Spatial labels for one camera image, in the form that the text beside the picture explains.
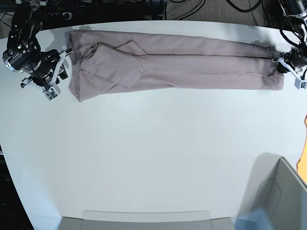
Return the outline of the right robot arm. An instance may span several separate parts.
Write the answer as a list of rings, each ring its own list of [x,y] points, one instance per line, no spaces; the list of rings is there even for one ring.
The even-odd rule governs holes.
[[[18,0],[3,62],[13,72],[26,72],[29,81],[50,80],[60,59],[56,49],[44,52],[36,38],[45,19],[46,0]]]

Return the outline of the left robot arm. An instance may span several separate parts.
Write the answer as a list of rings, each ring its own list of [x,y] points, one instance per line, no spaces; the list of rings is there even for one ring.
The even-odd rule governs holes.
[[[280,19],[280,34],[292,48],[283,54],[284,62],[290,68],[278,64],[280,73],[288,73],[290,70],[299,70],[307,65],[307,2],[305,0],[280,0],[278,3],[282,9]],[[298,43],[290,40],[283,29],[290,30],[299,40]]]

